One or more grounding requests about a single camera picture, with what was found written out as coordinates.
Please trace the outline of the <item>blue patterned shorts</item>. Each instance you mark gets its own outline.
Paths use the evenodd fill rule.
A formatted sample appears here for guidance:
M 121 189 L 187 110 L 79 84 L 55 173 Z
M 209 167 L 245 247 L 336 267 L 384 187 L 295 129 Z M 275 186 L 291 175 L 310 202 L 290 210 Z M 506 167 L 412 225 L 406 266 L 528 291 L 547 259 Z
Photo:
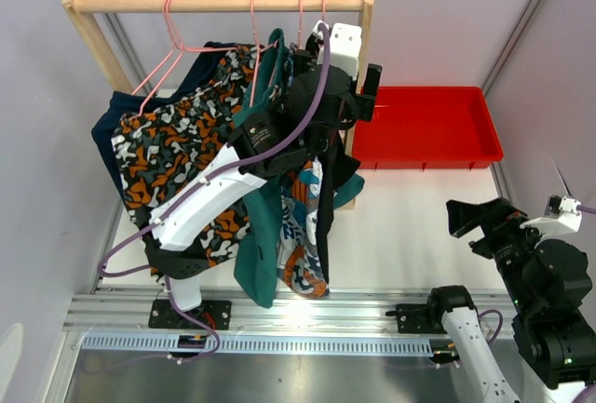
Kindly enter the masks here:
M 278 279 L 299 295 L 316 299 L 327 296 L 318 253 L 318 208 L 323 180 L 320 161 L 306 162 L 289 175 L 281 188 L 282 224 L 278 240 Z

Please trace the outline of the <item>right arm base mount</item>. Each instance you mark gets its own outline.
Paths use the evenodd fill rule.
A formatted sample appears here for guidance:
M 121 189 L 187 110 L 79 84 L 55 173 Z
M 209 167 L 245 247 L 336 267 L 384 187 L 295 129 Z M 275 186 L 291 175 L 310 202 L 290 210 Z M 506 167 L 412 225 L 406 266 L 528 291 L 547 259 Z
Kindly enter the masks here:
M 437 310 L 430 304 L 397 304 L 385 316 L 396 321 L 400 334 L 446 334 Z

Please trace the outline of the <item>black shorts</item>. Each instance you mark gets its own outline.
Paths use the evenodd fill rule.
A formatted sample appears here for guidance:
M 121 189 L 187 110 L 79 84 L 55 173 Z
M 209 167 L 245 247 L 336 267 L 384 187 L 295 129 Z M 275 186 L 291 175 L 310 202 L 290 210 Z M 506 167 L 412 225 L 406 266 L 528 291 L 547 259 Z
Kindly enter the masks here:
M 328 138 L 327 150 L 318 155 L 322 167 L 322 180 L 318 199 L 318 222 L 316 241 L 323 280 L 329 284 L 329 244 L 328 234 L 332 229 L 334 211 L 342 208 L 354 197 L 350 182 L 356 179 L 355 172 L 360 162 L 345 153 L 341 136 L 336 132 Z

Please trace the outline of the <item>pink hanger camouflage shorts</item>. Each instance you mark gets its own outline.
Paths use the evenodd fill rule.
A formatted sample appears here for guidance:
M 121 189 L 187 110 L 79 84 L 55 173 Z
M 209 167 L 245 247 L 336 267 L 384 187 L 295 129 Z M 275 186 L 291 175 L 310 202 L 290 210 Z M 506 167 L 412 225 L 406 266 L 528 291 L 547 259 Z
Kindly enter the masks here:
M 171 72 L 176 68 L 180 60 L 183 58 L 185 54 L 190 53 L 214 53 L 219 51 L 219 48 L 213 47 L 188 47 L 185 42 L 183 41 L 183 37 L 175 24 L 175 21 L 171 17 L 170 13 L 170 6 L 173 0 L 164 0 L 162 5 L 162 16 L 164 22 L 166 23 L 169 40 L 171 42 L 171 50 L 169 53 L 164 57 L 164 59 L 141 81 L 141 83 L 132 91 L 133 94 L 136 94 L 141 87 L 145 86 L 148 81 L 157 74 L 162 67 L 173 57 L 174 54 L 177 54 L 176 58 L 171 62 L 171 65 L 168 67 L 167 71 L 163 73 L 162 77 L 156 83 L 156 85 L 151 89 L 151 91 L 146 95 L 145 99 L 142 101 L 138 113 L 135 114 L 135 117 L 139 117 L 145 111 L 145 107 L 149 100 L 151 100 L 155 94 L 160 90 L 162 84 L 167 80 Z M 250 2 L 250 14 L 251 14 L 251 25 L 252 25 L 252 34 L 254 38 L 254 47 L 253 53 L 256 56 L 256 62 L 254 63 L 254 70 L 253 70 L 253 79 L 257 78 L 260 58 L 261 54 L 266 52 L 269 48 L 274 47 L 278 40 L 276 40 L 273 44 L 269 44 L 266 46 L 262 46 L 259 41 L 259 37 L 257 34 L 257 27 L 256 27 L 256 15 L 255 15 L 255 0 L 251 0 Z

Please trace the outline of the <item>orange camouflage shorts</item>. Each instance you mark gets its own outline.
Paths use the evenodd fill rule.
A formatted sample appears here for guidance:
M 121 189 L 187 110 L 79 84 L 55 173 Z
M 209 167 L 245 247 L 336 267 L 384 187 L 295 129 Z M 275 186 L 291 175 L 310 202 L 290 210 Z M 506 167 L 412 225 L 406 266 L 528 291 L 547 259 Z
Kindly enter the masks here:
M 138 228 L 204 170 L 235 128 L 253 78 L 253 46 L 225 47 L 212 79 L 188 97 L 124 114 L 112 137 L 124 207 Z

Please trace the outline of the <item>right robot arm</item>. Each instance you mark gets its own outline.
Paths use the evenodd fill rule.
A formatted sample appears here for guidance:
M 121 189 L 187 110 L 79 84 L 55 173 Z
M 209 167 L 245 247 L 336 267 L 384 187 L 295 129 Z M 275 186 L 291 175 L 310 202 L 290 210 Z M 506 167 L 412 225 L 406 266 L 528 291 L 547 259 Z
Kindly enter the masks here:
M 525 364 L 550 390 L 562 383 L 583 383 L 576 396 L 585 402 L 595 393 L 595 331 L 579 307 L 592 289 L 588 256 L 563 241 L 582 222 L 583 206 L 569 196 L 553 195 L 547 215 L 530 219 L 506 198 L 482 204 L 446 203 L 451 236 L 480 228 L 483 237 L 471 251 L 494 261 L 516 315 L 514 341 Z M 462 286 L 431 290 L 427 324 L 446 331 L 467 373 L 476 402 L 517 402 L 483 336 L 480 316 Z

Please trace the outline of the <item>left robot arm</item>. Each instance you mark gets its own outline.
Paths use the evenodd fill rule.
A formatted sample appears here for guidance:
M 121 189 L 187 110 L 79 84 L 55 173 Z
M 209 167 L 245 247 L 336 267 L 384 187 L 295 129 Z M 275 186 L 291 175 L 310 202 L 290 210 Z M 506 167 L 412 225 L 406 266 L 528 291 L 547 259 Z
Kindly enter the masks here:
M 251 230 L 237 252 L 236 277 L 263 307 L 278 282 L 308 298 L 329 291 L 327 235 L 336 192 L 357 181 L 340 132 L 370 121 L 382 69 L 372 64 L 359 84 L 358 61 L 325 46 L 300 52 L 284 72 L 264 61 L 266 89 L 255 97 L 229 142 L 180 195 L 152 212 L 148 259 L 165 277 L 169 317 L 184 329 L 202 317 L 204 261 L 185 258 L 201 231 L 240 203 Z

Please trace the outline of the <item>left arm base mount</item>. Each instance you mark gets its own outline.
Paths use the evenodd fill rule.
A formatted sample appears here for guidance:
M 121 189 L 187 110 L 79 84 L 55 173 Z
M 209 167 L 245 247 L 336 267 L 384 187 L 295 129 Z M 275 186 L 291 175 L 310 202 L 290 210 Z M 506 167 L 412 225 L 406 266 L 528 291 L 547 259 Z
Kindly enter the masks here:
M 198 308 L 187 311 L 193 319 L 215 330 L 229 330 L 232 315 L 230 301 L 206 300 Z M 198 325 L 179 315 L 168 300 L 154 300 L 149 314 L 151 329 L 198 329 Z

